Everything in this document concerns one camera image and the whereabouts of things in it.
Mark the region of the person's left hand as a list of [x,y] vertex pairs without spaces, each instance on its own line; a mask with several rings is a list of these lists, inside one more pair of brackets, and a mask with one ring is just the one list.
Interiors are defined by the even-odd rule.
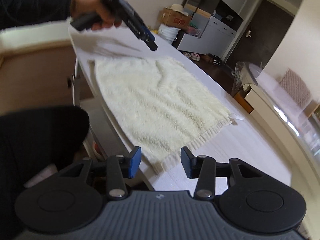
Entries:
[[95,12],[101,19],[101,23],[92,25],[92,30],[109,29],[121,26],[122,22],[116,18],[104,7],[101,0],[71,0],[70,16],[71,18],[80,17],[83,14]]

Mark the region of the person's left forearm black sleeve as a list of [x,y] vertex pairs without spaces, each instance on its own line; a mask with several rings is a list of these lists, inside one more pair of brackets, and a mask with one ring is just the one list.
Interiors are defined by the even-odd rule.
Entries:
[[1,0],[1,30],[63,21],[71,16],[72,0]]

